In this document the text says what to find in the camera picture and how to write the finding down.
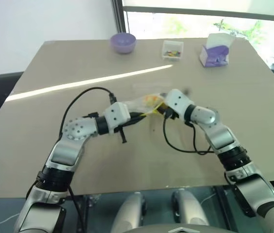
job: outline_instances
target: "black cable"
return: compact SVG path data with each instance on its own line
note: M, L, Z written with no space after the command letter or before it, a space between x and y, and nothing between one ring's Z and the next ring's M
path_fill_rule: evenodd
M208 150L206 151L198 151L197 148L196 148L196 144L195 144L195 139L196 139L196 130L195 130L195 127L194 125L192 126L193 128L193 147L194 147L194 150L182 150L182 149L179 149L175 146L173 146L167 136L166 136L166 120L167 118L165 117L164 120L163 120L163 135L164 135L164 138L165 138L165 141L166 143L173 149L177 150L177 151L180 151L180 152L184 152L184 153L198 153L199 155L205 155L207 153L214 153L213 151L210 151L210 147L208 148Z
M69 191L69 193L70 193L70 196L71 196L71 199L72 199L72 201L73 201L73 203L74 203L74 206L75 206L75 208L76 208L76 210L77 210L77 212L78 212L78 217L79 217L79 221L81 222L82 232L83 232L83 233L86 233L85 227L84 227L84 223L83 223L83 219L82 219L81 210L80 210L80 208L79 208L79 206L78 206L77 201L75 200L75 195L74 195L74 193L73 193L73 191L72 191L70 185L69 185L69 187L68 187L68 191Z
M65 119L66 119L66 116L67 116L67 113L68 113L70 107L78 100L79 97L81 97L83 94L85 94L86 92L91 91L91 90L104 90L109 93L110 102L116 102L116 98L115 98L114 94L111 91L109 91L107 88L104 88L104 87L91 87L89 89L86 89L85 91L82 91L76 98L73 99L73 101L68 105L67 109L65 110L63 119L60 124L59 138L62 135L63 126L64 126Z

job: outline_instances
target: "table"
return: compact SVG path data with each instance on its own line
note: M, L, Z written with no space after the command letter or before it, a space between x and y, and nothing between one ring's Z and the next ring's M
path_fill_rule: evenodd
M190 98L216 108L266 178L274 180L274 74L244 39L231 46L230 64L215 68L203 68L198 59L205 38L181 41L183 58L174 63L160 57L163 40L139 40L128 55L114 53L105 40L44 43L0 109L0 198L25 196L57 140L67 105L91 86L109 88L119 101L190 88ZM93 91L67 119L108 105L106 93ZM181 153L165 143L161 116L124 132L126 144L119 134L86 144L71 184L76 195L225 183L214 154ZM169 120L167 132L175 146L192 149L191 128ZM200 150L208 147L201 131L197 141Z

